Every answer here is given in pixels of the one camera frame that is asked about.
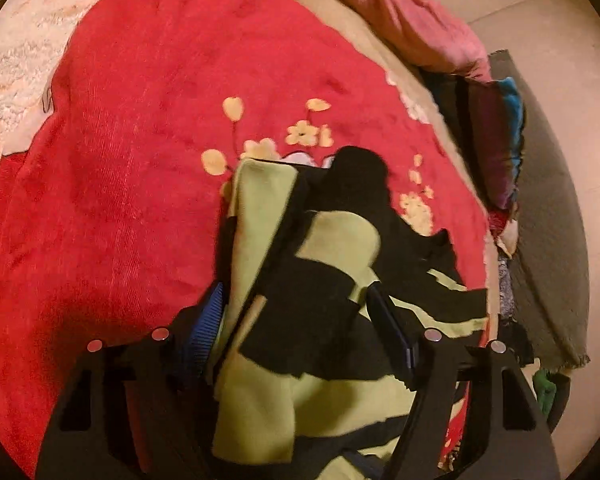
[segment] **red blanket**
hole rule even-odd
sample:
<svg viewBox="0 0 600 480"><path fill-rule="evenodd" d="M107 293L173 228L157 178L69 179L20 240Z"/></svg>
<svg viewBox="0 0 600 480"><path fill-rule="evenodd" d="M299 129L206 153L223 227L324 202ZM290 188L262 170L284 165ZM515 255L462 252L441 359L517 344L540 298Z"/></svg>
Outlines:
<svg viewBox="0 0 600 480"><path fill-rule="evenodd" d="M0 164L0 440L28 474L86 343L138 338L208 286L241 156L378 152L395 208L428 206L484 286L486 221L432 127L292 0L101 0L52 95L29 153Z"/></svg>

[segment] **tiled floor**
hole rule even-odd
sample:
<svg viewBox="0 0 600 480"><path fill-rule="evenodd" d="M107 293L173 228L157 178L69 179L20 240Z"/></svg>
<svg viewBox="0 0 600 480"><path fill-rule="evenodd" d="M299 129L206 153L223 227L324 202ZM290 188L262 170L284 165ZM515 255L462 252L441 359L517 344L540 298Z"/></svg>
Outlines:
<svg viewBox="0 0 600 480"><path fill-rule="evenodd" d="M508 48L560 142L589 249L591 363L573 375L554 433L563 477L600 436L600 19L586 0L530 0L472 23L489 51Z"/></svg>

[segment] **green cloth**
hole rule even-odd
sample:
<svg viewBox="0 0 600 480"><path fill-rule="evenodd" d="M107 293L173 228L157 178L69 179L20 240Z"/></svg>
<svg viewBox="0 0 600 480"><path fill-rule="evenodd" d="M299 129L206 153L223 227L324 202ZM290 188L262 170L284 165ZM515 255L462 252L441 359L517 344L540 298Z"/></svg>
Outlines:
<svg viewBox="0 0 600 480"><path fill-rule="evenodd" d="M534 390L540 405L540 411L545 417L549 416L554 405L557 386L549 380L548 371L544 368L538 370L533 376Z"/></svg>

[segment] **multicolored pillow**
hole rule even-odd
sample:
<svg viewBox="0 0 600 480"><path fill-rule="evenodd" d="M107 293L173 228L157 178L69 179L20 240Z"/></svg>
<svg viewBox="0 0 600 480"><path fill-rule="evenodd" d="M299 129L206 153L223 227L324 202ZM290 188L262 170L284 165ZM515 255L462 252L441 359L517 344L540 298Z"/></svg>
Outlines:
<svg viewBox="0 0 600 480"><path fill-rule="evenodd" d="M523 158L525 109L512 77L479 82L422 72L487 208L510 211Z"/></svg>

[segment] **ribbed blue pad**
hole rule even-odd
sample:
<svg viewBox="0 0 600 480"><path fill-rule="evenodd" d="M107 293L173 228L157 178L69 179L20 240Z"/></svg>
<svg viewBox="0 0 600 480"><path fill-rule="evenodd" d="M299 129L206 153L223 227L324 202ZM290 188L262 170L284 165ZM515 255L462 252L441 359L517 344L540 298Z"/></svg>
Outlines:
<svg viewBox="0 0 600 480"><path fill-rule="evenodd" d="M223 311L222 283L218 283L206 304L202 306L202 313L182 348L182 371L186 384L191 384L193 380L202 376L220 329Z"/></svg>

